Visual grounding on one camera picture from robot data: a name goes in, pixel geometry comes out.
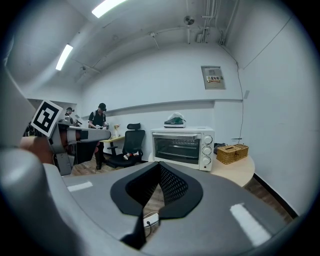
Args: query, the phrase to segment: electrical panel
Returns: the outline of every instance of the electrical panel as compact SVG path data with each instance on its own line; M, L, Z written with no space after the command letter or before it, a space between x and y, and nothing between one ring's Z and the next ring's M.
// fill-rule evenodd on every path
M204 87L206 90L225 90L225 77L219 66L201 66Z

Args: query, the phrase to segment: round table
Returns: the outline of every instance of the round table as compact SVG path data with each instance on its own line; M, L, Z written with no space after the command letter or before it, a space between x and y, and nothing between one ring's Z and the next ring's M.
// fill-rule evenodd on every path
M153 162L153 159L153 154L151 153L148 161ZM230 164L224 164L217 160L217 155L214 155L214 159L212 160L212 168L208 173L226 178L238 184L240 187L244 187L254 176L255 163L251 156L248 155L239 161Z

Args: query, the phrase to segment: ceiling light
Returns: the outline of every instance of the ceiling light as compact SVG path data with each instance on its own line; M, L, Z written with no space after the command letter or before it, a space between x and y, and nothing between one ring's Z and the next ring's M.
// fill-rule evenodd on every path
M55 69L56 70L61 70L62 66L65 64L65 61L68 57L68 55L70 54L71 50L73 49L73 47L69 44L67 44L63 50L63 52L61 53L60 59L58 61L58 64L56 65Z
M116 7L117 5L121 4L126 0L105 0L102 3L100 3L92 13L97 17L100 18L102 15L104 15L106 12L110 11L113 7Z

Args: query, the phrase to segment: wooden tabletop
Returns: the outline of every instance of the wooden tabletop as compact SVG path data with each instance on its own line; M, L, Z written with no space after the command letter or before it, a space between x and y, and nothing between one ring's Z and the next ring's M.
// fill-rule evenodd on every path
M152 153L149 155L148 161L154 161ZM217 160L217 155L214 154L214 158L212 160L212 168L208 173L226 178L238 184L240 187L244 187L254 176L255 163L252 160L251 156L248 155L247 157L239 161L230 164L224 164Z
M119 137L111 136L110 139L100 140L100 142L110 143L110 142L116 142L116 141L122 140L122 139L124 139L124 138L125 138L125 136L119 136Z

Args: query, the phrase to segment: black office chair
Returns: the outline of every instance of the black office chair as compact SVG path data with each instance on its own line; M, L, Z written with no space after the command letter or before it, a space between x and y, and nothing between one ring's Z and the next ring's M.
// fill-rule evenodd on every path
M136 162L140 162L143 156L141 149L142 141L144 140L146 132L144 130L139 130L141 127L140 123L129 123L127 125L127 130L124 137L124 146L122 149L122 154L112 156L109 158L108 165L117 168L134 166ZM117 146L108 147L108 149L115 149ZM124 159L124 155L127 153L134 154L139 152L137 156L130 156L128 160Z

